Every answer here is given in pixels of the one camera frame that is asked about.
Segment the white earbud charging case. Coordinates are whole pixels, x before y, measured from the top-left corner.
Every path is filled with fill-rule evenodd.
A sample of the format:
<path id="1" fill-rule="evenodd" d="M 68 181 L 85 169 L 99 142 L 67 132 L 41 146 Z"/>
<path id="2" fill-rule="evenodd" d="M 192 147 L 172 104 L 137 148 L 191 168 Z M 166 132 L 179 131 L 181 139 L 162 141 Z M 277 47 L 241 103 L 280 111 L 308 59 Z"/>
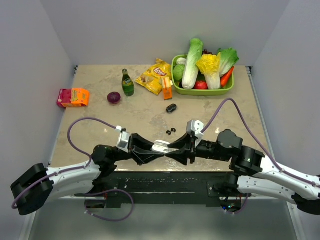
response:
<path id="1" fill-rule="evenodd" d="M 156 140 L 151 147 L 151 150 L 153 152 L 162 153 L 162 154 L 168 154 L 170 152 L 175 151 L 176 149 L 169 147 L 169 142 L 163 141 L 163 140 Z"/>

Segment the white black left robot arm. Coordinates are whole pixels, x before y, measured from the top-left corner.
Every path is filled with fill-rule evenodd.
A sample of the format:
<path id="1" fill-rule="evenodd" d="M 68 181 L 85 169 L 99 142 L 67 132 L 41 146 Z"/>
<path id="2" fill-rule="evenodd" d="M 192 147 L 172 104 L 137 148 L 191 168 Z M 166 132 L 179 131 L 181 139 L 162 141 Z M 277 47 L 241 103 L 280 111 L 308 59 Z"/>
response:
<path id="1" fill-rule="evenodd" d="M 148 164 L 169 153 L 168 145 L 166 141 L 150 142 L 136 133 L 122 132 L 116 146 L 97 145 L 92 154 L 87 154 L 88 161 L 65 167 L 35 164 L 11 184 L 11 207 L 25 216 L 48 201 L 69 195 L 99 196 L 104 190 L 99 179 L 113 173 L 116 162 L 134 160 L 138 165 Z"/>

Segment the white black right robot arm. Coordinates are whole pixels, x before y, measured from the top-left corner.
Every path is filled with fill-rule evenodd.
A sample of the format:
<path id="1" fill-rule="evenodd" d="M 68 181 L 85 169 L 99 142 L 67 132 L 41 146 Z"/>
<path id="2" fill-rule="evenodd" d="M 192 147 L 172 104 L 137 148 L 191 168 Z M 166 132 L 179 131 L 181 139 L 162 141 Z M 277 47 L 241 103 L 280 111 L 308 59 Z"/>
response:
<path id="1" fill-rule="evenodd" d="M 258 194 L 284 200 L 302 212 L 320 214 L 320 178 L 277 164 L 261 151 L 243 145 L 243 139 L 227 129 L 215 142 L 199 140 L 194 134 L 169 144 L 167 157 L 186 165 L 196 158 L 229 162 L 231 170 L 221 183 L 212 186 L 225 198 Z"/>

